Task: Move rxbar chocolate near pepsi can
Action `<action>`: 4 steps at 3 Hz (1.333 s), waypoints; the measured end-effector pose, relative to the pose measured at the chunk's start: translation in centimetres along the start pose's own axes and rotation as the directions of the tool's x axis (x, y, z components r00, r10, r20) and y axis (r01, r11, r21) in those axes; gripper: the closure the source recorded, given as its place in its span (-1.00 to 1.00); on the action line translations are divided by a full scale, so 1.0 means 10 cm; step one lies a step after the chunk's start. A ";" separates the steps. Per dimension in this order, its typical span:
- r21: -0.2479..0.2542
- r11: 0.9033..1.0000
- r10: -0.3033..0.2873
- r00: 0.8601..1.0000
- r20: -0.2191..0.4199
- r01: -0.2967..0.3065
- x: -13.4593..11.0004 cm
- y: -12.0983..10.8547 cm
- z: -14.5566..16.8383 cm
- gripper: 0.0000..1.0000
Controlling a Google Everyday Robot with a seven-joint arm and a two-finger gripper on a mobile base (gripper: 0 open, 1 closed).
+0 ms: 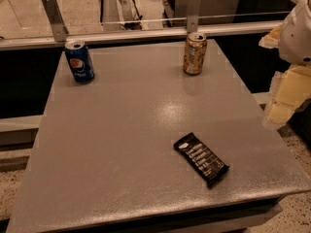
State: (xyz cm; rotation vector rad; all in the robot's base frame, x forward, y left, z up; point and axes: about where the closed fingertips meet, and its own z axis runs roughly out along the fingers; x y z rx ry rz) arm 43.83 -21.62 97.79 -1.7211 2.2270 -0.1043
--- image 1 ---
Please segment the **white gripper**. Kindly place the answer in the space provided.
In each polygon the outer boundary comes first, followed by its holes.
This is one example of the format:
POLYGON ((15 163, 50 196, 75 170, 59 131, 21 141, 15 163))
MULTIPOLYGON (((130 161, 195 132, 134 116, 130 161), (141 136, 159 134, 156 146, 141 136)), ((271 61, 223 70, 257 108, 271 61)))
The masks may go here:
POLYGON ((270 98, 262 125, 270 130, 284 126, 311 96, 311 8, 310 0, 299 0, 283 21, 259 40, 259 46, 278 49, 280 58, 291 63, 285 72, 272 78, 270 98))

